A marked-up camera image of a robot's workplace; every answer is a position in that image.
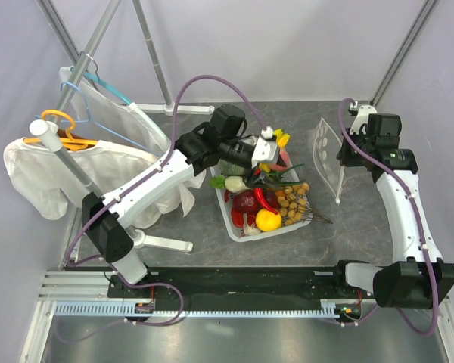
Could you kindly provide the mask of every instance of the plastic bin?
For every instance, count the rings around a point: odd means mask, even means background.
[[[212,173],[212,176],[221,175],[218,166],[214,166],[214,167],[210,168],[210,172]],[[297,173],[296,173],[295,169],[292,169],[289,172],[286,172],[283,175],[283,180],[285,180],[287,182],[298,182],[299,178],[297,177]],[[216,188],[215,192],[217,194],[217,199],[219,200],[220,210],[222,211],[222,217],[224,218],[224,223],[225,223],[225,227],[227,228],[227,233],[229,233],[230,238],[232,240],[234,240],[235,242],[247,242],[249,240],[262,240],[264,238],[278,236],[280,234],[295,231],[298,228],[304,227],[305,225],[308,225],[309,223],[311,223],[311,219],[307,219],[306,221],[294,223],[293,225],[289,225],[287,227],[281,227],[280,229],[276,229],[275,231],[261,232],[259,234],[255,234],[254,236],[244,236],[244,235],[242,235],[242,229],[237,228],[232,224],[232,219],[230,216],[230,212],[232,209],[232,198],[229,198],[229,201],[226,203],[224,201],[225,189]]]

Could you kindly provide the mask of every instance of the white shirt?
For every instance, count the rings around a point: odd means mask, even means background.
[[[104,193],[124,185],[158,160],[143,150],[108,141],[98,141],[93,148],[71,151],[70,155]],[[62,217],[69,201],[81,208],[82,199],[89,193],[53,153],[37,144],[25,144],[21,139],[11,142],[5,148],[4,162],[15,189],[44,218]],[[204,173],[168,191],[140,213],[133,225],[150,227],[180,203],[186,216],[195,202],[186,186],[199,188],[203,180]]]

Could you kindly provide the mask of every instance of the clothes hanger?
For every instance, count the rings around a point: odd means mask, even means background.
[[[95,146],[98,143],[97,140],[88,140],[88,139],[84,139],[84,138],[73,137],[73,135],[70,132],[76,128],[76,121],[74,121],[74,119],[71,116],[69,116],[67,113],[59,111],[59,110],[45,110],[44,112],[42,112],[41,118],[43,120],[46,120],[46,117],[48,115],[61,116],[70,122],[70,127],[65,130],[67,137],[60,138],[60,140],[65,148],[67,148],[71,151],[78,151],[78,150],[84,150],[87,147]],[[35,143],[40,142],[40,139],[25,138],[23,140],[23,142],[26,144],[35,144]]]

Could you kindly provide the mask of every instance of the gray wall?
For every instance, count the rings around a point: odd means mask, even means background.
[[[454,262],[454,0],[439,2],[378,111],[402,117],[432,236]]]
[[[0,362],[18,360],[44,273],[58,266],[65,219],[44,220],[12,187],[2,153],[54,107],[69,61],[35,0],[0,1]]]
[[[54,0],[78,48],[107,2]],[[212,73],[254,101],[369,99],[423,0],[143,0],[172,97],[191,77]],[[137,103],[162,102],[131,1],[99,45],[100,76]],[[186,101],[237,101],[199,82]]]

